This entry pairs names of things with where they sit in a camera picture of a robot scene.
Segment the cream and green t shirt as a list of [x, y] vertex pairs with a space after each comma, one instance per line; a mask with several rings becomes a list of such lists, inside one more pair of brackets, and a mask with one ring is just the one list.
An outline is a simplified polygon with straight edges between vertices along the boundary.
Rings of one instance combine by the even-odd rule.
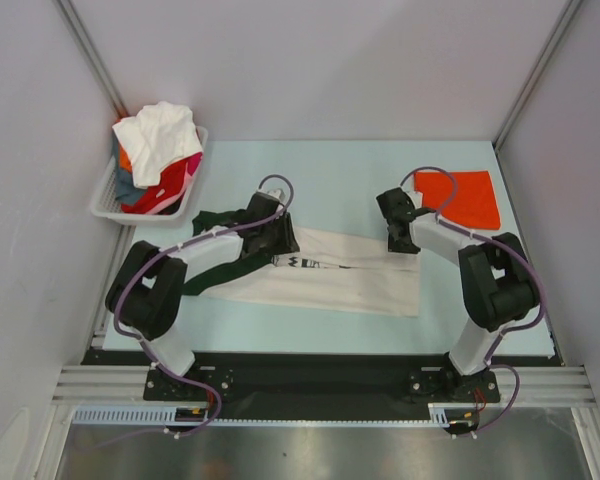
[[198, 296], [254, 304], [415, 317], [419, 260], [384, 242], [293, 225], [297, 253]]

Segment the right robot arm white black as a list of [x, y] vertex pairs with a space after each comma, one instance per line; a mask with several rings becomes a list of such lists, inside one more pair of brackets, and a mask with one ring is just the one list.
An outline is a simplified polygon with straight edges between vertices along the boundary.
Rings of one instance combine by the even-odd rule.
[[475, 374], [488, 366], [500, 339], [541, 304], [537, 276], [513, 233], [487, 237], [418, 207], [401, 188], [376, 197], [387, 223], [388, 250], [428, 250], [457, 266], [468, 320], [448, 353], [453, 369], [441, 376], [443, 393], [464, 401], [477, 389]]

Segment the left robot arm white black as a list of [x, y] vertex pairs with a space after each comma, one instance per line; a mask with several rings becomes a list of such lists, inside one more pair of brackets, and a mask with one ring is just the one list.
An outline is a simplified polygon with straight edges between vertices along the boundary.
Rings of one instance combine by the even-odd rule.
[[280, 189], [254, 193], [244, 209], [202, 211], [192, 225], [193, 236], [176, 247], [134, 243], [105, 299], [118, 333], [138, 340], [169, 371], [165, 385], [182, 400], [199, 392], [201, 376], [191, 369], [195, 355], [176, 328], [181, 299], [299, 251]]

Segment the folded orange t shirt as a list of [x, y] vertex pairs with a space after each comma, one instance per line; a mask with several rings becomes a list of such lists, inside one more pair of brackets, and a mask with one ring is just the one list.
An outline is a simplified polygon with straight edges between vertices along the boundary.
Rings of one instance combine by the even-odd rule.
[[451, 172], [456, 181], [456, 194], [453, 182], [440, 172], [417, 172], [415, 190], [423, 195], [425, 207], [441, 210], [448, 220], [464, 227], [480, 230], [499, 230], [500, 212], [490, 174], [487, 171]]

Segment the pink garment in basket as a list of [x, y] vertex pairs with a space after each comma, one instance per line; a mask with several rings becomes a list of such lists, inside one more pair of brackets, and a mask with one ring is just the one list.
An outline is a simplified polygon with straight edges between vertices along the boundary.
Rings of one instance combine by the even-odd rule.
[[192, 183], [196, 171], [198, 170], [203, 159], [203, 152], [198, 152], [185, 159], [185, 175], [183, 177], [185, 187], [188, 187]]

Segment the red t shirt in basket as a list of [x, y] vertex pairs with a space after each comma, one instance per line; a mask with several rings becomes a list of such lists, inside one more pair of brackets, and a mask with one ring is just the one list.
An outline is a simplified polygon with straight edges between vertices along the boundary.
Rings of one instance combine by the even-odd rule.
[[127, 214], [157, 214], [183, 195], [188, 178], [188, 160], [173, 163], [161, 172], [159, 183], [145, 189], [138, 200], [121, 201], [121, 210]]

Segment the grey blue garment in basket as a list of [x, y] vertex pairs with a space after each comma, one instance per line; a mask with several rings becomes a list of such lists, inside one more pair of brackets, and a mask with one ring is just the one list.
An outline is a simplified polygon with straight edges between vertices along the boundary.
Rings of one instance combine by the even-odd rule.
[[115, 163], [115, 198], [121, 204], [133, 206], [142, 198], [146, 190], [137, 188], [133, 183], [132, 174], [121, 166], [120, 147], [115, 135], [112, 135], [111, 153]]

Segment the white t shirt in basket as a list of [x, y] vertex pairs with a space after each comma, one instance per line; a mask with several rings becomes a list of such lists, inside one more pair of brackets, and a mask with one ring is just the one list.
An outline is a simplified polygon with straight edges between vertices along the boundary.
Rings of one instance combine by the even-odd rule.
[[144, 106], [112, 130], [130, 161], [136, 188], [158, 185], [167, 167], [203, 152], [193, 111], [186, 105], [160, 101]]

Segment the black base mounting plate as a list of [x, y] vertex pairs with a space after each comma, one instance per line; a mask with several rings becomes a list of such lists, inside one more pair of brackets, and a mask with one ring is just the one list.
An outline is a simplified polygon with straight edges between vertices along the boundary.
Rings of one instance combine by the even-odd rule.
[[141, 367], [145, 402], [199, 407], [223, 420], [422, 420], [430, 403], [495, 405], [495, 373], [460, 379], [444, 355], [203, 353], [183, 381], [149, 365], [141, 352], [89, 350], [82, 364]]

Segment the orange garment in basket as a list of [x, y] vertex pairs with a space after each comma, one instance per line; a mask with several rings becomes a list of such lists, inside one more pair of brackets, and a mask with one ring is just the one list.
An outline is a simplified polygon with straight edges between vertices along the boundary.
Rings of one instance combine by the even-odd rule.
[[118, 147], [118, 153], [119, 153], [119, 166], [131, 173], [132, 172], [132, 165], [131, 165], [131, 161], [126, 153], [126, 151], [124, 150], [124, 148], [122, 146]]

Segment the white plastic laundry basket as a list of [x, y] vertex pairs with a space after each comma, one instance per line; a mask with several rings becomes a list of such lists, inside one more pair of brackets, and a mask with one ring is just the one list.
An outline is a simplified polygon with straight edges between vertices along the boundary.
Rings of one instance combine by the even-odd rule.
[[[208, 139], [208, 131], [201, 126], [198, 126], [197, 134], [201, 141], [204, 153], [204, 148]], [[127, 214], [121, 210], [121, 204], [115, 198], [114, 167], [114, 157], [111, 153], [111, 158], [107, 163], [105, 173], [99, 180], [92, 195], [90, 210], [94, 216], [128, 226], [140, 226], [151, 223], [171, 226], [181, 221], [192, 194], [196, 174], [192, 183], [186, 187], [183, 195], [170, 207], [154, 215]]]

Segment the aluminium frame rail front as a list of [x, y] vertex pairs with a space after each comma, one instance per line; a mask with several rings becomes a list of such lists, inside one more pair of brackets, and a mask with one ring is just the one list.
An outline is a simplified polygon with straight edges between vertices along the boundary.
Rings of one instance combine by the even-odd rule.
[[[51, 402], [55, 405], [144, 405], [147, 366], [65, 366]], [[519, 367], [516, 407], [594, 407], [582, 367]]]

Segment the right aluminium corner post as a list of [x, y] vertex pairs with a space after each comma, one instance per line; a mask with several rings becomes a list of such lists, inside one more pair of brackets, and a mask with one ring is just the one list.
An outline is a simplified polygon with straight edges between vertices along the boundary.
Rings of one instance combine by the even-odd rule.
[[550, 63], [565, 41], [569, 30], [585, 4], [584, 0], [569, 0], [565, 2], [519, 93], [492, 140], [492, 147], [496, 155], [499, 155], [503, 149], [508, 137], [530, 102]]

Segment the aluminium corner post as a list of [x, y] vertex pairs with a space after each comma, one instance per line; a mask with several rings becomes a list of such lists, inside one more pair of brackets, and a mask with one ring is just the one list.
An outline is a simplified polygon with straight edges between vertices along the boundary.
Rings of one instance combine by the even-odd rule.
[[53, 4], [111, 108], [118, 117], [127, 115], [128, 111], [120, 91], [98, 52], [74, 2], [54, 0]]
[[530, 102], [550, 63], [565, 41], [569, 30], [585, 4], [584, 0], [569, 0], [565, 2], [519, 93], [492, 140], [492, 147], [496, 155], [499, 155], [503, 149], [508, 137]]

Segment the left aluminium corner post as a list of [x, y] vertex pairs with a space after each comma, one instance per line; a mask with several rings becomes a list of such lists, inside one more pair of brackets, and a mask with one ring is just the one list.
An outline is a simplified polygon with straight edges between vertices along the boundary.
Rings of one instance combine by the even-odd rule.
[[127, 115], [128, 111], [120, 91], [98, 52], [74, 2], [54, 0], [53, 4], [111, 108], [118, 117]]

